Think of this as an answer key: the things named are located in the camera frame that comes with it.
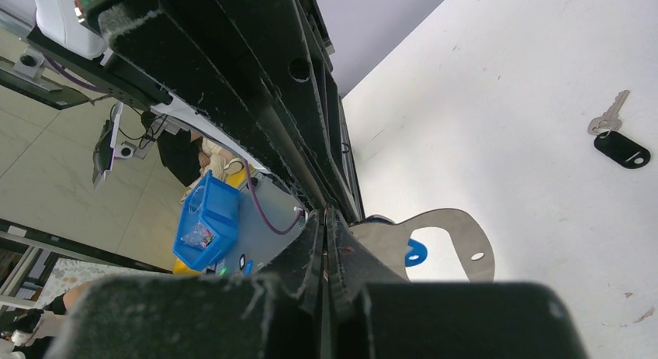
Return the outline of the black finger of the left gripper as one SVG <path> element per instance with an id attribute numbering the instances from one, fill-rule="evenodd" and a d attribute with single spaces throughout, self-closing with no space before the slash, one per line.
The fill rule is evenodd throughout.
<path id="1" fill-rule="evenodd" d="M 304 203 L 267 132 L 279 125 L 261 70 L 215 0 L 112 0 L 99 32 L 124 60 L 180 98 Z"/>
<path id="2" fill-rule="evenodd" d="M 215 0 L 237 29 L 268 86 L 279 125 L 267 132 L 313 208 L 363 218 L 339 157 L 340 99 L 318 27 L 300 0 Z"/>

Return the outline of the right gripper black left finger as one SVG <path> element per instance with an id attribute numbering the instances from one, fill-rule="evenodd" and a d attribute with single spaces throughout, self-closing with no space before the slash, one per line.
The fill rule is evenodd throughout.
<path id="1" fill-rule="evenodd" d="M 321 226 L 248 276 L 117 275 L 70 311 L 49 358 L 318 358 Z"/>

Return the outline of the key with blue tag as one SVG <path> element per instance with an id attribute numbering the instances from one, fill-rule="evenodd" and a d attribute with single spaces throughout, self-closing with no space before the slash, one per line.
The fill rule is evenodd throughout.
<path id="1" fill-rule="evenodd" d="M 407 252 L 404 259 L 404 267 L 416 267 L 425 262 L 427 256 L 428 249 L 423 243 L 414 239 L 409 239 L 407 243 Z"/>

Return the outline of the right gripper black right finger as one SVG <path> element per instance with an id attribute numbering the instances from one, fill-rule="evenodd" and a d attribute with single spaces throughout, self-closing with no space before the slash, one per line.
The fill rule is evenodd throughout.
<path id="1" fill-rule="evenodd" d="M 444 230 L 465 281 L 412 282 L 415 230 Z M 585 358 L 571 316 L 549 288 L 497 282 L 493 248 L 460 209 L 398 224 L 349 226 L 326 212 L 326 266 L 335 358 Z"/>

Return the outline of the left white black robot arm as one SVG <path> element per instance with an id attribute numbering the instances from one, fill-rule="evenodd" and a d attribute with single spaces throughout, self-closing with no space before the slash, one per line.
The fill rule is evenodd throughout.
<path id="1" fill-rule="evenodd" d="M 364 209 L 317 0 L 64 0 L 100 52 L 29 43 L 136 109 L 165 114 L 271 174 L 307 209 Z M 109 59 L 102 61 L 103 52 Z"/>

